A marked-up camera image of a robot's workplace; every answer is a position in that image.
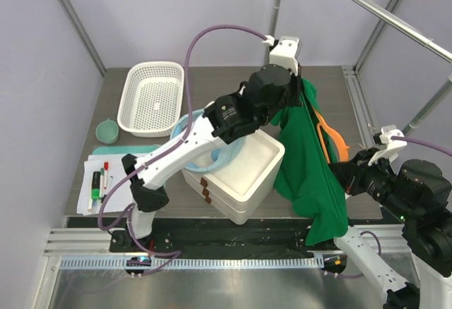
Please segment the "orange clothes hanger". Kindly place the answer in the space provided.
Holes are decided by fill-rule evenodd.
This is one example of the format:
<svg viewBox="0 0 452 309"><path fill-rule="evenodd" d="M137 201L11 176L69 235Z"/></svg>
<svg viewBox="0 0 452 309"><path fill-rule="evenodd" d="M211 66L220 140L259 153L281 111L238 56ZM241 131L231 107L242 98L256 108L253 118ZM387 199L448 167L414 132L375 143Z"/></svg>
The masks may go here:
<svg viewBox="0 0 452 309"><path fill-rule="evenodd" d="M316 129L316 133L320 142L321 149L323 151L324 157L326 159L326 162L330 164L332 162L331 155L328 151L328 146L326 144L326 139L324 138L324 134L328 136L329 139L331 139L338 151L339 160L341 162L348 161L350 159L350 149L352 147L359 147L361 150L365 149L365 146L362 143L357 143L354 145L348 145L344 138L342 137L339 132L337 132L336 129L330 127L325 119L322 117L321 113L315 109L314 107L311 107L311 110L314 113L314 116L316 118L316 121L314 122L314 128Z"/></svg>

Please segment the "green t shirt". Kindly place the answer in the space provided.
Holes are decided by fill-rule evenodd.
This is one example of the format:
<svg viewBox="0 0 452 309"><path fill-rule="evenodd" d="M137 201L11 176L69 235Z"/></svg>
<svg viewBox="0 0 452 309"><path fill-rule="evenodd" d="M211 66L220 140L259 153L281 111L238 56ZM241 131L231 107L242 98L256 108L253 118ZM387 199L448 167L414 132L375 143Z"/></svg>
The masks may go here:
<svg viewBox="0 0 452 309"><path fill-rule="evenodd" d="M316 95L314 85L303 79L302 105L281 110L271 121L280 128L278 141L285 148L274 188L297 216L312 220L304 239L308 246L343 236L348 228L345 192L328 166L316 130Z"/></svg>

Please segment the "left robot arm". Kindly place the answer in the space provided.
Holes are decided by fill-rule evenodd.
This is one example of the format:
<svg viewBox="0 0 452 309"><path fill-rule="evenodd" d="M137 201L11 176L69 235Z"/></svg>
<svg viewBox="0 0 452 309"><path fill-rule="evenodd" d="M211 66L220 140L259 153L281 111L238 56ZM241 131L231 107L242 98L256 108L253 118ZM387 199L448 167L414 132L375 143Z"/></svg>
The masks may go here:
<svg viewBox="0 0 452 309"><path fill-rule="evenodd" d="M218 97L180 133L153 152L121 160L133 197L126 244L136 252L150 244L153 220L169 198L164 184L201 155L255 133L285 107L300 106L300 65L285 68L270 63L252 73L239 89Z"/></svg>

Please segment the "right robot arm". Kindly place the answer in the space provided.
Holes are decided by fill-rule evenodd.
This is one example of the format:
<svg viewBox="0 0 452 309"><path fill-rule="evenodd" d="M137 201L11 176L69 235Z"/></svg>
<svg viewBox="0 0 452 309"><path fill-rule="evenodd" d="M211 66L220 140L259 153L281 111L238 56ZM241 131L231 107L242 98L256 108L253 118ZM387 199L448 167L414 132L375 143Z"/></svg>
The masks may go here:
<svg viewBox="0 0 452 309"><path fill-rule="evenodd" d="M376 149L329 165L348 195L367 193L402 225L420 284L400 276L362 239L354 226L346 234L335 224L319 231L322 246L341 249L378 291L384 308L451 307L451 183L428 161L409 159L395 174Z"/></svg>

